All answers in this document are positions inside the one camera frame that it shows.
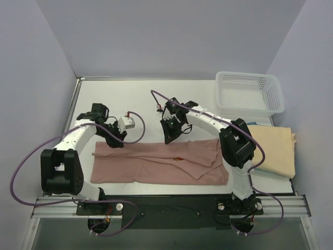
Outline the pink graphic t shirt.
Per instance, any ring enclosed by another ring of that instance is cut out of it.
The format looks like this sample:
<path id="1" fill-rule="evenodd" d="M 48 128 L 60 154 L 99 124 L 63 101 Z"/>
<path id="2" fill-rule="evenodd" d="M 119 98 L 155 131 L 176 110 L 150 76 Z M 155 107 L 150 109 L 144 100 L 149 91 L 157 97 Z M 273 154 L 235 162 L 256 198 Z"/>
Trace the pink graphic t shirt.
<path id="1" fill-rule="evenodd" d="M 137 143 L 110 148 L 97 142 L 90 181 L 167 185 L 226 185 L 228 171 L 217 139 Z"/>

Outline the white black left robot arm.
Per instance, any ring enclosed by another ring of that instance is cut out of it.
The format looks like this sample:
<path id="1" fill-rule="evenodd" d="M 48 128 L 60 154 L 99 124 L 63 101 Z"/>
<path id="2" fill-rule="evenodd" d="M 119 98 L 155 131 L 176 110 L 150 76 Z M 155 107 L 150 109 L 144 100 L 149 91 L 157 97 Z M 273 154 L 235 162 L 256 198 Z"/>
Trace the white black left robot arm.
<path id="1" fill-rule="evenodd" d="M 94 103 L 91 111 L 78 115 L 74 131 L 66 134 L 54 148 L 42 151 L 41 186 L 45 193 L 89 201 L 88 208 L 96 215 L 106 211 L 107 201 L 101 198 L 102 190 L 84 180 L 79 155 L 95 135 L 104 138 L 111 148 L 124 146 L 127 129 L 135 122 L 123 116 L 107 123 L 108 118 L 107 106 Z"/>

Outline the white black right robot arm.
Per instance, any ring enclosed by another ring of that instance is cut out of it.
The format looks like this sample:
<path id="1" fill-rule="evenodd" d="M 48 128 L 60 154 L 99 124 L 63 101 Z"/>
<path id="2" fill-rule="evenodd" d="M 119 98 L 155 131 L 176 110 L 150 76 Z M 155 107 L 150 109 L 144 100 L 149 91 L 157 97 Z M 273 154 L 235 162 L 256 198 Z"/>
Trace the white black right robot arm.
<path id="1" fill-rule="evenodd" d="M 183 125 L 199 127 L 218 138 L 224 161 L 231 166 L 233 175 L 232 207 L 238 213 L 246 212 L 254 206 L 255 192 L 249 180 L 255 143 L 242 119 L 224 120 L 207 112 L 193 101 L 179 103 L 172 98 L 166 102 L 160 120 L 164 142 L 169 144 L 179 138 L 184 131 Z"/>

